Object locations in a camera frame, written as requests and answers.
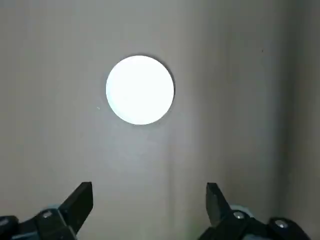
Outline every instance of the bright circular light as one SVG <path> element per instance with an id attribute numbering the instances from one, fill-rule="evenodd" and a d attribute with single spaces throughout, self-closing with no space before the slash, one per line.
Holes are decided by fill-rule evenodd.
<path id="1" fill-rule="evenodd" d="M 105 86 L 114 113 L 135 125 L 151 124 L 166 114 L 175 95 L 173 79 L 159 61 L 130 56 L 114 66 Z"/>

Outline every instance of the wall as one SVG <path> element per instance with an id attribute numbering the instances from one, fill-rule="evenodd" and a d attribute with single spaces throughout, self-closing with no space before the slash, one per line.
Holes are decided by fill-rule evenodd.
<path id="1" fill-rule="evenodd" d="M 286 9 L 277 0 L 2 0 L 0 215 L 26 219 L 92 181 L 80 239 L 193 240 L 209 224 L 206 182 L 262 221 L 285 196 L 298 199 L 299 170 L 277 188 Z M 175 78 L 170 112 L 147 126 L 121 121 L 104 93 L 108 72 L 134 53 L 157 56 Z M 307 228 L 315 211 L 293 214 L 303 201 L 292 202 L 285 214 Z"/>

